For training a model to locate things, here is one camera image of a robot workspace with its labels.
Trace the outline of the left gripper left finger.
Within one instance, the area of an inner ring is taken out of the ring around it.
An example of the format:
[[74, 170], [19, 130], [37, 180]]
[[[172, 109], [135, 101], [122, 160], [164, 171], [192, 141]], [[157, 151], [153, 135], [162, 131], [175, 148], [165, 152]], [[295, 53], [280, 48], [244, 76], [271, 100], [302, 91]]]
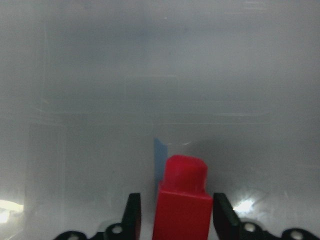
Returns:
[[57, 235], [54, 240], [139, 240], [142, 223], [141, 194], [130, 193], [120, 222], [98, 230], [92, 237], [80, 231], [69, 230]]

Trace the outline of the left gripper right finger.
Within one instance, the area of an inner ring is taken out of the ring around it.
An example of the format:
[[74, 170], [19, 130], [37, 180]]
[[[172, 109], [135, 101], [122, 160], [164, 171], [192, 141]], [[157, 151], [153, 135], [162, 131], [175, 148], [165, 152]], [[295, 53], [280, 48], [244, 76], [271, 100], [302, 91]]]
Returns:
[[242, 221], [226, 194], [213, 194], [212, 221], [220, 240], [318, 240], [319, 237], [302, 228], [285, 229], [275, 236], [251, 221]]

